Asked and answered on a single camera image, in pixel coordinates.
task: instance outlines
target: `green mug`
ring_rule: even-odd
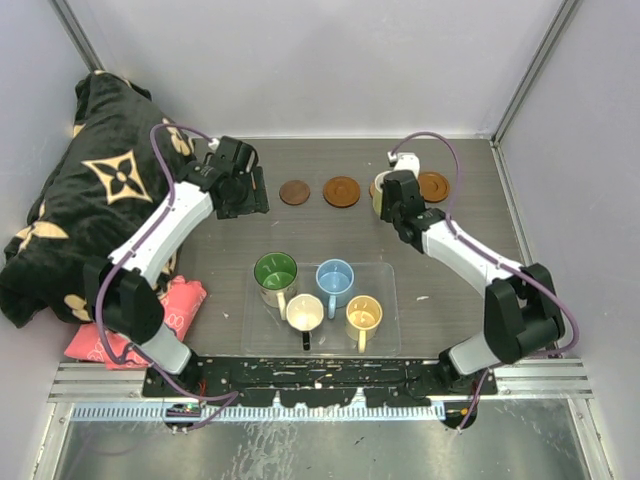
[[[287,302],[298,293],[298,265],[282,252],[267,253],[256,262],[253,275],[260,286],[264,303],[280,310],[287,320]]]

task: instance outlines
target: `blue mug handle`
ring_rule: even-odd
[[[333,319],[333,317],[336,316],[336,301],[338,299],[336,298],[335,295],[331,295],[329,297],[329,312],[328,312],[328,316],[330,319]]]

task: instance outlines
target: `white wall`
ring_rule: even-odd
[[[73,87],[87,69],[47,2],[2,2],[0,31],[3,248],[24,228],[28,208],[69,142]],[[0,318],[3,479],[26,478],[42,439],[45,402],[71,333],[69,326],[52,317],[44,312],[21,330]]]
[[[561,0],[71,0],[108,69],[217,134],[489,134]]]
[[[640,470],[639,18],[636,0],[583,2],[503,144],[625,479]]]

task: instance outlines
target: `red fabric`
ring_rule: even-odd
[[[206,297],[207,292],[200,282],[186,282],[182,276],[177,276],[171,281],[167,295],[160,302],[164,307],[164,323],[176,333],[180,341],[184,340],[193,318]],[[127,339],[113,332],[107,332],[107,338],[115,354],[121,355],[128,343]],[[104,351],[95,323],[82,325],[64,354],[78,360],[105,363],[109,370],[147,366],[147,363],[134,352],[127,355],[127,360],[132,360],[135,364],[127,362],[125,365],[116,365],[113,363]]]

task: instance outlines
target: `black blanket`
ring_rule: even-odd
[[[4,250],[0,309],[17,327],[47,306],[65,322],[88,321],[85,261],[107,257],[168,192],[149,130],[170,121],[149,92],[95,72],[78,83],[76,96],[73,140],[29,211],[28,226]],[[161,130],[158,139],[174,175],[193,160],[191,145],[176,129]],[[163,285],[175,256],[172,260]]]

